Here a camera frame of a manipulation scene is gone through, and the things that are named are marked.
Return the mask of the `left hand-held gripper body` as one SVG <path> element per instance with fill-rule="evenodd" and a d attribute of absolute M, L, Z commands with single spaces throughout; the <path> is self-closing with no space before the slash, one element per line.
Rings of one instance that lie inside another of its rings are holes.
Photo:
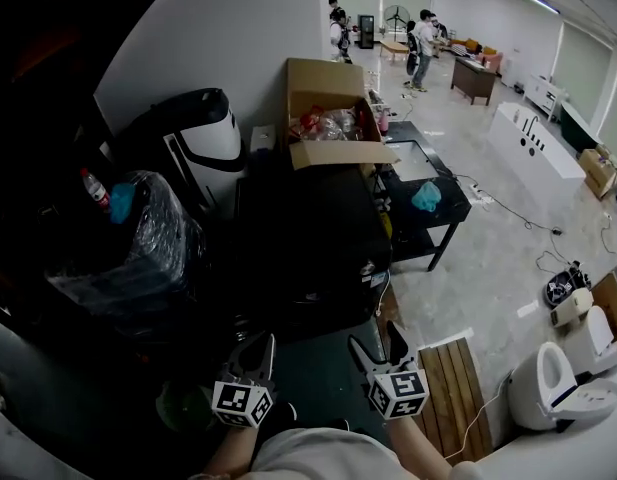
<path fill-rule="evenodd" d="M 211 410 L 225 425 L 259 428 L 275 403 L 272 368 L 235 373 L 225 366 L 215 382 Z"/>

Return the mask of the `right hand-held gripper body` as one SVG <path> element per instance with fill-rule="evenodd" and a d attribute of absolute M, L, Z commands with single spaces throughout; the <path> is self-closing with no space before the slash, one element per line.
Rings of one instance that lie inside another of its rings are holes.
<path fill-rule="evenodd" d="M 423 369 L 415 361 L 366 375 L 368 399 L 386 421 L 414 417 L 429 399 L 429 386 Z"/>

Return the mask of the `dark green laundry basket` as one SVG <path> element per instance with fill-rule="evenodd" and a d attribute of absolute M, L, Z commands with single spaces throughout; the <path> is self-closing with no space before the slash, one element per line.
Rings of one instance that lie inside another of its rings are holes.
<path fill-rule="evenodd" d="M 199 434 L 216 423 L 211 410 L 211 392 L 208 388 L 179 381 L 166 381 L 155 400 L 157 414 L 172 431 Z"/>

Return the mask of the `black washing machine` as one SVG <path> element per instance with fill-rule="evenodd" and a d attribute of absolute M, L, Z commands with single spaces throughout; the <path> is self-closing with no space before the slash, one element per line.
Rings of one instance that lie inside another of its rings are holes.
<path fill-rule="evenodd" d="M 253 327 L 292 342 L 373 316 L 392 245 L 359 167 L 244 179 L 236 217 L 237 286 Z"/>

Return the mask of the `person's left forearm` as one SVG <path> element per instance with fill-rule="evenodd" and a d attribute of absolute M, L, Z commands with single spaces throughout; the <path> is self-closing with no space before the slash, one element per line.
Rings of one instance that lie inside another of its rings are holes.
<path fill-rule="evenodd" d="M 230 427 L 203 474 L 228 480 L 244 476 L 250 468 L 258 433 L 257 428 Z"/>

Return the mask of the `person's right forearm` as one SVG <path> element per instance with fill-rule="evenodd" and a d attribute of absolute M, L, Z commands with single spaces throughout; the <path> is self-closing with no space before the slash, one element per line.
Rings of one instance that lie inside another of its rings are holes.
<path fill-rule="evenodd" d="M 419 480 L 449 480 L 452 466 L 412 417 L 389 420 L 386 431 L 400 464 Z"/>

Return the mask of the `wooden slat platform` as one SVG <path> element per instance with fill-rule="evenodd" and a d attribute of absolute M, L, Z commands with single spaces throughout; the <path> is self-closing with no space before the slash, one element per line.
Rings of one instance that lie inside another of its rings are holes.
<path fill-rule="evenodd" d="M 460 338 L 424 348 L 418 352 L 418 363 L 426 374 L 430 395 L 415 422 L 428 440 L 451 464 L 478 461 L 493 453 L 485 400 L 468 341 Z"/>

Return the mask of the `person's white shirt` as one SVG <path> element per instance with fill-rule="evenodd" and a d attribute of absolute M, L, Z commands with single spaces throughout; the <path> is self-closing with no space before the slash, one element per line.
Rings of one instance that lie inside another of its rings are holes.
<path fill-rule="evenodd" d="M 379 441 L 321 427 L 291 429 L 268 439 L 238 480 L 420 480 Z"/>

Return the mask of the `plastic-wrapped black appliance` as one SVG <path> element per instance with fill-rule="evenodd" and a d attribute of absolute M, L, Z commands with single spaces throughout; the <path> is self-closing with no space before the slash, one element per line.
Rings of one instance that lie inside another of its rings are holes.
<path fill-rule="evenodd" d="M 59 292 L 94 315 L 161 312 L 195 298 L 206 240 L 166 178 L 133 171 L 121 184 L 134 190 L 124 222 L 113 223 L 106 262 L 65 266 L 47 276 Z"/>

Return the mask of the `white toilet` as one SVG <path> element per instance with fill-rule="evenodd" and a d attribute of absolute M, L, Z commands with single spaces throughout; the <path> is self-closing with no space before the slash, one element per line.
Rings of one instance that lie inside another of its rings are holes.
<path fill-rule="evenodd" d="M 564 351 L 543 343 L 511 373 L 507 387 L 514 422 L 532 431 L 563 431 L 575 422 L 599 422 L 617 407 L 617 383 L 579 384 Z"/>

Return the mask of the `black table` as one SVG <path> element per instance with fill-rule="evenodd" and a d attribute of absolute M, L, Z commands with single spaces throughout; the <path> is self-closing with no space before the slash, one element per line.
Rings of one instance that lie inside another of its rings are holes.
<path fill-rule="evenodd" d="M 401 182 L 393 164 L 377 167 L 371 182 L 371 193 L 379 211 L 387 216 L 385 227 L 390 235 L 394 263 L 430 256 L 427 269 L 434 270 L 459 224 L 470 212 L 471 203 L 459 181 L 444 164 L 432 145 L 410 121 L 392 121 L 385 145 L 416 142 L 438 172 L 436 178 Z M 411 198 L 427 181 L 440 189 L 442 200 L 434 213 L 416 209 Z"/>

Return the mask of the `turquoise cloth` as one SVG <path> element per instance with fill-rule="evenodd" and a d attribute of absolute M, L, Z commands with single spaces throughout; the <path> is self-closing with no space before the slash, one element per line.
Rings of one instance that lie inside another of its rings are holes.
<path fill-rule="evenodd" d="M 434 213 L 441 200 L 442 194 L 440 189 L 434 182 L 427 181 L 411 198 L 411 203 L 418 210 Z"/>
<path fill-rule="evenodd" d="M 115 225 L 123 224 L 129 217 L 133 199 L 135 195 L 135 186 L 130 183 L 119 183 L 113 186 L 110 195 L 110 222 Z"/>

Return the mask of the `black round tray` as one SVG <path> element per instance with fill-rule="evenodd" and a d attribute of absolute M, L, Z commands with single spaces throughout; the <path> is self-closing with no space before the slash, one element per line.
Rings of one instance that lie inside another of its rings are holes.
<path fill-rule="evenodd" d="M 556 308 L 575 290 L 592 287 L 589 276 L 581 270 L 581 263 L 574 261 L 566 270 L 555 274 L 544 287 L 543 298 L 550 309 Z"/>

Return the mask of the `white pedal bin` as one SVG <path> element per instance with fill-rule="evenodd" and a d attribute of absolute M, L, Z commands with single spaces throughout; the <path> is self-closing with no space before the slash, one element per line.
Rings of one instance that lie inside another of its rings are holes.
<path fill-rule="evenodd" d="M 593 306 L 592 292 L 587 288 L 578 288 L 557 305 L 550 313 L 551 323 L 554 327 L 561 327 L 578 320 L 585 315 Z"/>

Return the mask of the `white sink basin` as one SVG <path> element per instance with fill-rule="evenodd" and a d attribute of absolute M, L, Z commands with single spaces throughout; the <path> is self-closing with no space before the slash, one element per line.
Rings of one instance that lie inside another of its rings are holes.
<path fill-rule="evenodd" d="M 388 144 L 399 161 L 393 169 L 401 182 L 411 182 L 436 178 L 438 172 L 421 147 L 414 141 Z"/>

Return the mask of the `white ceramic fixture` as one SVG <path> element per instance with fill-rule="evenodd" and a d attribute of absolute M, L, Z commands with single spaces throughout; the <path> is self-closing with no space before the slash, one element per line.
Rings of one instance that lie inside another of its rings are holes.
<path fill-rule="evenodd" d="M 593 306 L 567 335 L 564 351 L 575 375 L 597 375 L 617 367 L 617 341 L 600 307 Z"/>

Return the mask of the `plain cardboard box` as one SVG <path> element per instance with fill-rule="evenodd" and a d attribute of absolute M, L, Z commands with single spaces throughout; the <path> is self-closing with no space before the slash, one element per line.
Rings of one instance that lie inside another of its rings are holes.
<path fill-rule="evenodd" d="M 594 303 L 599 306 L 608 320 L 610 329 L 617 341 L 617 278 L 608 273 L 592 288 Z"/>

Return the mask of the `clear bottle with red label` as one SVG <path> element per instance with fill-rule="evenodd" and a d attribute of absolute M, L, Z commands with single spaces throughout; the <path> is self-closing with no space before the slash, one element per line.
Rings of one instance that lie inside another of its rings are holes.
<path fill-rule="evenodd" d="M 80 170 L 84 187 L 93 201 L 104 212 L 110 212 L 110 196 L 105 186 L 87 168 Z"/>

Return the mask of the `small white box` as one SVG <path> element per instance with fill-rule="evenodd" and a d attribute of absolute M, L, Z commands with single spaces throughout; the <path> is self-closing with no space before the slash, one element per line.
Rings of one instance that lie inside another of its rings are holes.
<path fill-rule="evenodd" d="M 250 138 L 250 153 L 273 151 L 277 143 L 276 128 L 274 125 L 256 126 L 252 129 Z"/>

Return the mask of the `black and white tower appliance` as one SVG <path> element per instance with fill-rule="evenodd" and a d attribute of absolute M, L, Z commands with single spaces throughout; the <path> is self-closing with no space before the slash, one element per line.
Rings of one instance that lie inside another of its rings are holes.
<path fill-rule="evenodd" d="M 122 165 L 161 174 L 180 200 L 221 219 L 232 217 L 247 159 L 223 90 L 198 89 L 151 106 L 113 146 Z"/>

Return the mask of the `white bathtub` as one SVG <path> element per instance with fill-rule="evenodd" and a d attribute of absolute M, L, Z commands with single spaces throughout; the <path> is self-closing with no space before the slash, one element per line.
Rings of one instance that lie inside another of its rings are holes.
<path fill-rule="evenodd" d="M 498 105 L 488 140 L 524 183 L 583 181 L 585 172 L 543 126 L 539 116 L 517 103 Z"/>

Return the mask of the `printed cardboard box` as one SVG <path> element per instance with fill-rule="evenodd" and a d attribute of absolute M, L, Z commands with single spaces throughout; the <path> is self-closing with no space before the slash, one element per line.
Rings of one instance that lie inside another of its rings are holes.
<path fill-rule="evenodd" d="M 617 168 L 596 149 L 585 149 L 579 156 L 579 166 L 585 172 L 585 183 L 598 200 L 617 185 Z"/>

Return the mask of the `brown wooden desk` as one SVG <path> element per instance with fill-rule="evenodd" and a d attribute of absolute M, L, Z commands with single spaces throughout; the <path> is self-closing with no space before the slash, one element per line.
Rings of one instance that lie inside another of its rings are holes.
<path fill-rule="evenodd" d="M 496 79 L 493 70 L 486 69 L 471 59 L 456 57 L 450 89 L 461 91 L 470 99 L 471 105 L 476 99 L 484 99 L 485 105 L 489 106 Z"/>

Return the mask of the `large open cardboard box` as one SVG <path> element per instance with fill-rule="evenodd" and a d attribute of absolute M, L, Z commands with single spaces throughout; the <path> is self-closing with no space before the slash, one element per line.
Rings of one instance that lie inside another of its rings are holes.
<path fill-rule="evenodd" d="M 281 150 L 290 155 L 294 170 L 399 161 L 382 141 L 375 113 L 366 99 L 360 66 L 290 58 L 286 73 L 286 129 Z M 342 139 L 307 137 L 325 131 L 325 120 L 343 111 L 352 113 L 352 123 L 351 131 Z"/>

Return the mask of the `dark green bathtub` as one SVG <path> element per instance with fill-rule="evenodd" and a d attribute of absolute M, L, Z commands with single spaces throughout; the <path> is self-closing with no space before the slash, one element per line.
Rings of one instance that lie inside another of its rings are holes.
<path fill-rule="evenodd" d="M 561 103 L 560 122 L 562 137 L 577 153 L 597 148 L 596 134 L 569 102 Z"/>

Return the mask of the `white cabinet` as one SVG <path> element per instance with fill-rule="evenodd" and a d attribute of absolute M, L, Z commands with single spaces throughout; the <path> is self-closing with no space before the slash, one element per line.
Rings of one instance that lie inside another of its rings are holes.
<path fill-rule="evenodd" d="M 559 119 L 561 103 L 566 92 L 540 75 L 531 74 L 524 84 L 524 97 L 544 112 L 549 121 Z"/>

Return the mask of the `low wooden table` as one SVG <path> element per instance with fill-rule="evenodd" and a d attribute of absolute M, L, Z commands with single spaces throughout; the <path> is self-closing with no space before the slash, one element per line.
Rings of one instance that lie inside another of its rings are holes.
<path fill-rule="evenodd" d="M 387 52 L 390 55 L 392 62 L 395 61 L 397 56 L 402 56 L 403 58 L 406 58 L 409 54 L 408 46 L 396 41 L 382 39 L 379 41 L 379 46 L 380 55 L 383 55 L 385 52 Z"/>

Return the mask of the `orange and pink sofa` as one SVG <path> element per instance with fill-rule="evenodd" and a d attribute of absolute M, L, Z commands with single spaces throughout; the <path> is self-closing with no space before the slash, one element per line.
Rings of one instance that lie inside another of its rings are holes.
<path fill-rule="evenodd" d="M 488 66 L 491 70 L 498 71 L 503 60 L 503 53 L 488 46 L 483 46 L 478 41 L 469 38 L 466 40 L 452 39 L 451 51 L 460 57 L 474 58 L 477 62 Z"/>

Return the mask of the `black glass-door fridge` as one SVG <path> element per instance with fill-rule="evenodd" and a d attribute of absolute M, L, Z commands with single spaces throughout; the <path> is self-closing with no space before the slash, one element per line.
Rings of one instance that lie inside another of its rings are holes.
<path fill-rule="evenodd" d="M 358 46 L 361 49 L 374 48 L 375 19 L 373 15 L 358 16 Z"/>

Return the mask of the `black standing fan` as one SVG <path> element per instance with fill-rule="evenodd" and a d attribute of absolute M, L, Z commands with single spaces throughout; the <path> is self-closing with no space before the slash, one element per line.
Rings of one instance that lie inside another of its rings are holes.
<path fill-rule="evenodd" d="M 391 5 L 384 9 L 383 14 L 386 32 L 397 40 L 399 34 L 405 34 L 410 21 L 409 11 L 401 5 Z"/>

